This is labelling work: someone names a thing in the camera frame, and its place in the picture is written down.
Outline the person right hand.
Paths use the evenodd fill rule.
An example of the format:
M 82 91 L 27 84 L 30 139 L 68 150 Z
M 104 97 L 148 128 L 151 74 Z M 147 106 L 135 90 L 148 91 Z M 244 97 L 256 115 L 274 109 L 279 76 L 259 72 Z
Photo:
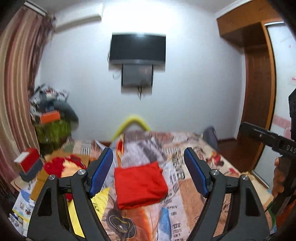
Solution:
M 285 189 L 283 186 L 283 182 L 285 181 L 285 175 L 280 170 L 280 158 L 276 158 L 274 165 L 275 169 L 273 176 L 273 188 L 271 193 L 273 197 L 277 197 L 278 194 L 283 193 Z

